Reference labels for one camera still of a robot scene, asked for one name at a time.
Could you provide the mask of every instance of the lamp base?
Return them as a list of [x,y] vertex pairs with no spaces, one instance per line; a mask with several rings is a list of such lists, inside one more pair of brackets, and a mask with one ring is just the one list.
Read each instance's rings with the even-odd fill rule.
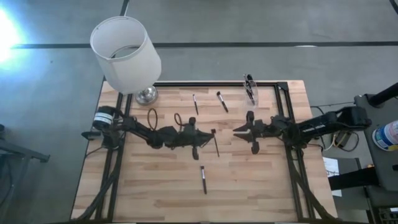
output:
[[154,86],[148,87],[135,94],[136,101],[142,106],[150,105],[157,99],[157,90]]

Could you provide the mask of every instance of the gray floor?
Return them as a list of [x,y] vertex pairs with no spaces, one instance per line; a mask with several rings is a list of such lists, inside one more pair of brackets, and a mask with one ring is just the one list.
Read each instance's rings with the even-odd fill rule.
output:
[[[20,43],[64,44],[88,43],[95,25],[118,16],[122,2],[3,0],[0,7],[20,32]],[[142,21],[153,42],[398,40],[398,15],[388,0],[132,0],[127,15]],[[243,73],[258,80],[304,80],[312,105],[353,101],[398,80],[398,47],[158,52],[160,80],[240,80]],[[7,126],[7,139],[51,154],[48,164],[32,163],[10,222],[68,220],[87,145],[80,133],[91,126],[102,79],[90,49],[13,50],[0,62],[0,123]],[[364,141],[351,154],[327,153],[371,163]],[[363,220],[357,211],[339,215]]]

